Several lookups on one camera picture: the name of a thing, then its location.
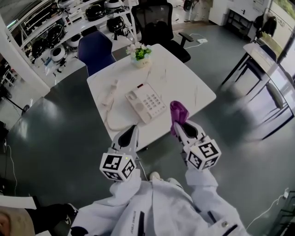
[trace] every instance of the power strip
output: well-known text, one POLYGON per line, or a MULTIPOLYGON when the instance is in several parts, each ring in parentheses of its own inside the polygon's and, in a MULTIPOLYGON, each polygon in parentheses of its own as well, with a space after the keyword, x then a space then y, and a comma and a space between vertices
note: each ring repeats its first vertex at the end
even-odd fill
POLYGON ((197 39, 198 43, 205 43, 205 42, 208 42, 207 39, 197 39))

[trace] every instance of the white box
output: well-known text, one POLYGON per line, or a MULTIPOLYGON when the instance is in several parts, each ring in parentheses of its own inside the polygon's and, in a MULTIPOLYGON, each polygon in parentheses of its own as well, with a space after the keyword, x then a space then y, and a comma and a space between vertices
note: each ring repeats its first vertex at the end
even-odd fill
POLYGON ((186 161, 196 170, 202 171, 216 165, 221 151, 214 139, 199 143, 190 148, 186 161))
POLYGON ((130 155, 103 153, 100 171, 110 180, 128 181, 136 164, 130 155))

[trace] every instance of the gray floor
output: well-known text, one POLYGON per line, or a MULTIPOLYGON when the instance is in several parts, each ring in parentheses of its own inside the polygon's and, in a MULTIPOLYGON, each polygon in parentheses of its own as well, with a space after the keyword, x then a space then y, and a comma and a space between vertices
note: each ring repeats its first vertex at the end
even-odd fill
MULTIPOLYGON (((295 123, 291 121, 265 141, 246 142, 244 136, 250 126, 247 116, 240 111, 229 115, 226 110, 234 95, 218 90, 242 57, 245 42, 218 26, 190 29, 187 33, 199 33, 208 39, 208 43, 188 49, 192 59, 187 66, 217 93, 217 99, 192 120, 218 143, 223 154, 212 168, 219 183, 218 192, 238 209, 243 223, 248 225, 286 187, 295 189, 295 123)), ((70 75, 37 101, 10 131, 8 143, 18 178, 17 195, 36 195, 43 206, 71 202, 77 207, 110 195, 112 182, 103 177, 99 165, 111 140, 86 79, 85 68, 70 75)), ((163 178, 174 177, 190 192, 185 184, 180 149, 173 137, 165 135, 139 156, 146 172, 158 171, 163 178)), ((5 172, 4 163, 2 155, 1 175, 5 172)), ((7 178, 12 182, 9 187, 12 194, 11 162, 7 178)), ((282 204, 275 205, 249 232, 255 236, 266 233, 282 204)), ((66 235, 66 227, 59 225, 56 232, 66 235)))

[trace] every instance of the telephone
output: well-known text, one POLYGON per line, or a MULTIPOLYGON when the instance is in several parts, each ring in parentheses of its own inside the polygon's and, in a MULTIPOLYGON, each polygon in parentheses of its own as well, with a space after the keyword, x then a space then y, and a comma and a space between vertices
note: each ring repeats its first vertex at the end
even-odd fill
POLYGON ((166 105, 148 83, 137 86, 126 93, 125 97, 146 124, 167 110, 166 105))

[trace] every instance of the white shoe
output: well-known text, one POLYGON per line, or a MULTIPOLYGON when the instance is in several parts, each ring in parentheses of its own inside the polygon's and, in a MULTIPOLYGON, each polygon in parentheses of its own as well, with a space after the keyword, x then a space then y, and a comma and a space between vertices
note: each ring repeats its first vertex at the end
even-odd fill
POLYGON ((160 174, 158 172, 152 172, 149 175, 149 180, 153 180, 154 178, 163 181, 163 179, 161 179, 160 174))
POLYGON ((166 179, 166 182, 172 183, 172 184, 174 184, 174 185, 176 185, 178 187, 181 187, 183 189, 183 187, 181 186, 181 184, 176 179, 174 179, 174 178, 166 179))
POLYGON ((68 224, 68 225, 72 224, 72 221, 71 221, 71 219, 70 219, 70 217, 68 215, 66 216, 65 223, 68 224))

